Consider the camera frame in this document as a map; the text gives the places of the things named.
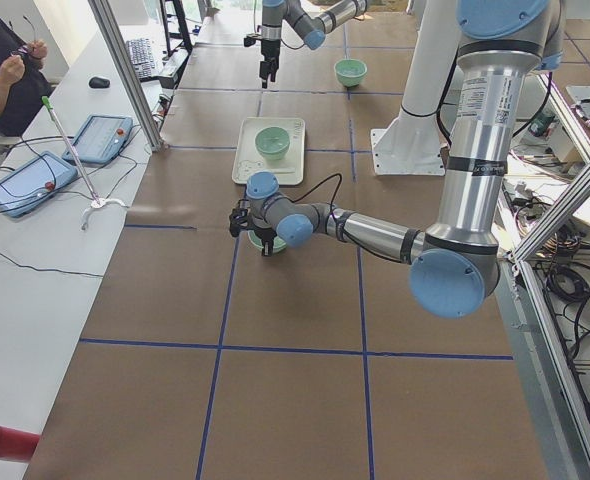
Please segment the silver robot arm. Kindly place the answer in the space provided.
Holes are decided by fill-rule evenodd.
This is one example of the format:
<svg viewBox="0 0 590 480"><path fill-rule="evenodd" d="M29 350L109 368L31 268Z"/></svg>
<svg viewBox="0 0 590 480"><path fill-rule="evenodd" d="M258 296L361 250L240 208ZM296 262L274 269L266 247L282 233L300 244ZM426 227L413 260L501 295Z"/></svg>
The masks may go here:
<svg viewBox="0 0 590 480"><path fill-rule="evenodd" d="M366 0L338 1L315 17L310 16L296 0L262 2L259 30L262 60L259 77L266 89L276 81L282 40L282 23L286 22L310 50L319 48L328 34L343 23L359 17L369 8Z"/></svg>
<svg viewBox="0 0 590 480"><path fill-rule="evenodd" d="M265 255L275 238L291 248L321 233L410 268L409 286L427 311L459 318L476 311L499 280L491 231L525 77L562 56L561 1L430 1L398 116L371 133L379 175L437 175L436 221L416 230L345 210L306 204L253 174L229 230L253 231Z"/></svg>

